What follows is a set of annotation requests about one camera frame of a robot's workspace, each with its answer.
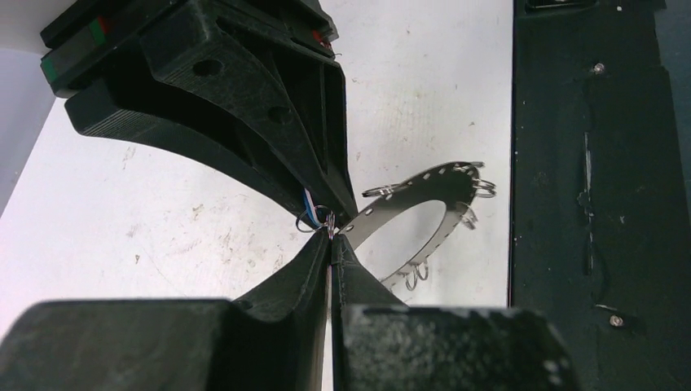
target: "white wall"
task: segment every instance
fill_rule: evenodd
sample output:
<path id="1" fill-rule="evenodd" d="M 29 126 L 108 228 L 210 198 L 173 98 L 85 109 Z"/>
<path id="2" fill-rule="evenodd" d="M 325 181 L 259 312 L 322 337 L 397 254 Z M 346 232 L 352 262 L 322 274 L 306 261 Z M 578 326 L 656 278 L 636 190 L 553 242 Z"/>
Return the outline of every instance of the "white wall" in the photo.
<path id="1" fill-rule="evenodd" d="M 499 190 L 473 203 L 477 230 L 459 228 L 430 258 L 428 281 L 394 289 L 408 303 L 506 302 L 512 4 L 322 1 L 341 36 L 334 49 L 347 76 L 356 193 L 450 160 L 484 160 L 482 175 Z M 77 136 L 62 105 L 0 220 L 0 334 L 45 299 L 237 297 L 307 240 L 288 213 L 212 169 Z M 358 197 L 360 208 L 366 203 Z M 361 261 L 372 270 L 373 262 L 400 264 L 390 249 L 413 253 L 430 213 L 417 209 L 386 227 L 386 237 L 358 251 Z"/>
<path id="2" fill-rule="evenodd" d="M 55 101 L 40 58 L 0 49 L 0 216 Z"/>

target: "metal screw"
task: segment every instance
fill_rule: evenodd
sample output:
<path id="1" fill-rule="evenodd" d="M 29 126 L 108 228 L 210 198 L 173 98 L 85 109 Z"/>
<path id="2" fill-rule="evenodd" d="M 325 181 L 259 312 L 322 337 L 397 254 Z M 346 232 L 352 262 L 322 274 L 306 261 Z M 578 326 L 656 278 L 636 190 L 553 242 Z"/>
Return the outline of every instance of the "metal screw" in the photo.
<path id="1" fill-rule="evenodd" d="M 614 327 L 621 327 L 624 325 L 624 319 L 617 315 L 610 316 L 610 325 Z"/>
<path id="2" fill-rule="evenodd" d="M 592 67 L 592 72 L 596 75 L 601 75 L 605 73 L 605 65 L 603 63 L 597 63 Z"/>

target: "small metal loop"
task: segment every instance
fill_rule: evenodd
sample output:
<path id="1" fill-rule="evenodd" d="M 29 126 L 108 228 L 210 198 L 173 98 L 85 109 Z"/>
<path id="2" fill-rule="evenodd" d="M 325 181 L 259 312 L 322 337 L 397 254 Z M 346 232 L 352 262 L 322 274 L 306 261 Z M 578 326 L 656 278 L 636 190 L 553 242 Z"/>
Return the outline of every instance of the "small metal loop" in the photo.
<path id="1" fill-rule="evenodd" d="M 404 190 L 407 187 L 408 187 L 408 185 L 402 184 L 402 183 L 396 183 L 393 185 L 374 187 L 372 189 L 363 191 L 363 197 L 388 196 L 389 194 L 394 194 L 396 191 Z"/>
<path id="2" fill-rule="evenodd" d="M 333 214 L 331 209 L 325 207 L 324 205 L 316 205 L 315 206 L 315 210 L 322 210 L 322 209 L 328 211 L 328 215 L 326 217 L 325 222 L 319 222 L 319 225 L 314 229 L 303 230 L 302 228 L 300 228 L 300 221 L 302 221 L 302 218 L 307 215 L 307 211 L 305 211 L 305 212 L 300 213 L 300 215 L 297 216 L 297 219 L 295 220 L 295 227 L 297 228 L 297 230 L 304 233 L 304 234 L 311 234 L 312 232 L 316 232 L 316 231 L 326 227 L 327 230 L 329 230 L 329 239 L 333 238 L 334 231 L 336 230 L 336 216 Z"/>
<path id="3" fill-rule="evenodd" d="M 488 182 L 483 179 L 476 179 L 474 181 L 473 188 L 476 190 L 486 191 L 486 193 L 478 191 L 475 194 L 477 198 L 494 198 L 496 196 L 496 185 L 492 182 Z"/>
<path id="4" fill-rule="evenodd" d="M 427 279 L 429 278 L 429 265 L 427 265 L 427 260 L 422 262 L 421 265 L 425 265 L 425 277 L 423 277 L 420 273 L 420 265 L 415 266 L 415 274 L 417 274 L 417 277 L 422 281 L 427 281 Z"/>
<path id="5" fill-rule="evenodd" d="M 410 279 L 408 278 L 410 277 L 410 275 L 412 275 L 412 286 L 410 285 Z M 408 290 L 412 292 L 413 290 L 415 290 L 415 287 L 417 287 L 417 273 L 409 273 L 406 276 L 406 288 L 408 288 Z"/>

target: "black panel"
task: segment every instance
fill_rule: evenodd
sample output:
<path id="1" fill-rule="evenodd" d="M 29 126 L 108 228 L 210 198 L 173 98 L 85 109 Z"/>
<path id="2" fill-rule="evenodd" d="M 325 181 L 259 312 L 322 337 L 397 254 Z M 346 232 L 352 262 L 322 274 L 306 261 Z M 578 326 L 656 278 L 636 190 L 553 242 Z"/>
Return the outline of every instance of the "black panel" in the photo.
<path id="1" fill-rule="evenodd" d="M 511 304 L 556 324 L 584 389 L 687 389 L 691 228 L 657 4 L 524 5 Z"/>

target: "metal ring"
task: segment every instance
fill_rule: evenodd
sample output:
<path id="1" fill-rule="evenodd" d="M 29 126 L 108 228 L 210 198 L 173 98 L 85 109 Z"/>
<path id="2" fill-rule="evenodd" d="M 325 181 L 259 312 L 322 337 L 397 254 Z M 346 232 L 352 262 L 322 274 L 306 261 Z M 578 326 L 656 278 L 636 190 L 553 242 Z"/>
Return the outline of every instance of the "metal ring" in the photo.
<path id="1" fill-rule="evenodd" d="M 324 205 L 316 205 L 315 206 L 315 210 L 321 210 L 321 209 L 326 209 L 327 211 L 329 211 L 329 215 L 333 214 L 331 209 L 325 207 Z M 295 227 L 297 228 L 298 231 L 300 231 L 304 234 L 311 234 L 312 232 L 319 231 L 324 227 L 328 228 L 329 215 L 326 218 L 326 222 L 319 222 L 319 225 L 316 228 L 308 230 L 308 231 L 303 230 L 302 228 L 300 228 L 300 222 L 302 221 L 302 218 L 305 217 L 306 215 L 307 215 L 307 211 L 305 210 L 305 212 L 302 212 L 302 213 L 300 213 L 300 215 L 297 216 L 297 219 L 295 220 Z"/>
<path id="2" fill-rule="evenodd" d="M 446 206 L 444 216 L 427 243 L 392 274 L 380 278 L 386 288 L 391 288 L 407 277 L 407 284 L 412 287 L 413 281 L 408 275 L 416 273 L 415 266 L 425 262 L 427 257 L 453 232 L 463 220 L 464 214 L 468 211 L 468 205 L 473 202 L 476 192 L 473 189 L 473 180 L 479 179 L 478 170 L 472 169 L 466 173 L 454 170 L 455 167 L 469 165 L 472 164 L 452 161 L 426 169 L 402 181 L 405 188 L 394 187 L 395 194 L 375 199 L 361 210 L 358 216 L 347 222 L 338 235 L 344 235 L 353 249 L 357 249 L 367 238 L 400 213 L 428 200 L 442 201 Z"/>
<path id="3" fill-rule="evenodd" d="M 419 279 L 421 279 L 422 281 L 427 281 L 427 279 L 429 278 L 429 265 L 427 264 L 427 260 L 425 259 L 425 261 L 422 262 L 421 265 L 425 265 L 425 277 L 423 277 L 420 273 L 420 265 L 415 266 L 415 273 L 417 274 L 417 277 Z"/>
<path id="4" fill-rule="evenodd" d="M 410 286 L 410 279 L 408 278 L 408 277 L 410 277 L 410 275 L 412 275 L 412 281 L 413 281 L 412 287 Z M 417 287 L 417 274 L 416 273 L 408 273 L 408 275 L 406 276 L 406 288 L 408 288 L 408 290 L 412 292 L 413 290 L 415 290 L 416 287 Z"/>
<path id="5" fill-rule="evenodd" d="M 475 179 L 473 181 L 473 188 L 475 190 L 484 190 L 486 193 L 480 191 L 475 193 L 477 198 L 494 198 L 496 196 L 496 185 L 492 182 L 483 179 Z"/>
<path id="6" fill-rule="evenodd" d="M 402 183 L 396 183 L 394 185 L 385 185 L 374 187 L 372 189 L 363 191 L 363 197 L 379 197 L 388 196 L 389 194 L 394 194 L 396 191 L 404 190 L 408 185 Z"/>

